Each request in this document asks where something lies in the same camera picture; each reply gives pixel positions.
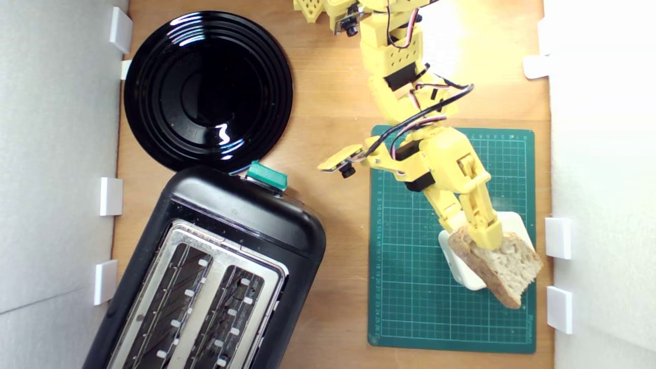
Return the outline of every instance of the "cutting mat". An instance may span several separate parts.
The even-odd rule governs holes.
[[[380,135],[389,126],[376,126]],[[498,211],[522,216],[535,245],[532,131],[459,129],[492,174]],[[391,139],[386,142],[389,147]],[[371,171],[368,340],[374,346],[498,353],[535,352],[535,283],[507,309],[488,289],[458,284],[440,250],[442,227],[424,195]]]

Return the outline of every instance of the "wooden table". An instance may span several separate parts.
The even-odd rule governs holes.
[[[536,139],[537,248],[546,261],[538,277],[537,352],[506,355],[369,346],[367,245],[369,174],[344,180],[316,165],[348,144],[362,142],[381,123],[367,88],[359,37],[333,37],[323,15],[307,24],[291,0],[131,0],[132,52],[166,21],[200,10],[246,16],[268,29],[288,54],[294,73],[289,126],[262,160],[289,176],[298,197],[314,210],[327,233],[327,249],[282,368],[553,368],[554,334],[546,325],[546,286],[552,283],[544,256],[544,222],[550,213],[550,113],[546,81],[528,81],[522,57],[537,53],[538,0],[442,0],[448,27],[444,60],[453,79],[476,89],[459,102],[450,122],[469,127],[532,129]],[[151,159],[121,115],[118,177],[125,182],[123,215],[116,219],[113,257],[122,274],[161,189],[173,172]]]

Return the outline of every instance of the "black plate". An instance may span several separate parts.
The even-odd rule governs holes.
[[[130,65],[124,103],[137,141],[162,165],[233,173],[278,141],[292,94],[273,36],[244,17],[203,11],[171,20],[145,40]]]

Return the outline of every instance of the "white holder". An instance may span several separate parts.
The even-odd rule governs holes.
[[[123,54],[130,53],[132,43],[132,20],[119,7],[112,9],[112,27],[110,28],[110,42]]]
[[[517,234],[528,246],[535,249],[531,242],[531,237],[529,236],[528,231],[526,231],[524,221],[522,221],[522,217],[519,214],[512,211],[499,211],[497,212],[497,217],[501,220],[501,228],[503,229],[503,232],[513,232]],[[483,282],[483,280],[477,276],[461,258],[456,256],[453,250],[449,247],[449,236],[450,234],[446,230],[443,230],[440,232],[438,240],[440,241],[440,248],[444,253],[444,257],[447,259],[453,278],[456,282],[472,291],[478,291],[485,288],[485,282]]]
[[[546,218],[544,220],[546,254],[559,259],[571,259],[571,220]]]
[[[123,214],[123,179],[100,179],[100,216]]]
[[[93,305],[100,305],[114,296],[118,279],[118,264],[116,260],[96,264]]]
[[[565,334],[572,334],[571,292],[554,286],[546,288],[546,323]]]

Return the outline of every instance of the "white clip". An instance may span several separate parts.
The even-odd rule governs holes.
[[[132,42],[132,20],[119,7],[112,9],[112,27],[110,29],[110,42],[123,54],[130,53]]]
[[[537,22],[537,38],[540,55],[527,55],[522,59],[524,75],[528,79],[546,77],[551,73],[549,54],[552,48],[552,32],[547,17]]]
[[[566,218],[544,220],[546,254],[559,259],[571,259],[571,221]]]
[[[546,323],[555,329],[572,334],[572,293],[560,288],[546,288]]]
[[[100,179],[100,215],[123,213],[123,179],[102,177]]]
[[[132,64],[132,59],[121,62],[121,81],[125,81],[127,78],[127,71],[130,69],[130,64]]]
[[[118,264],[116,260],[96,264],[93,305],[100,305],[114,296],[118,279]]]

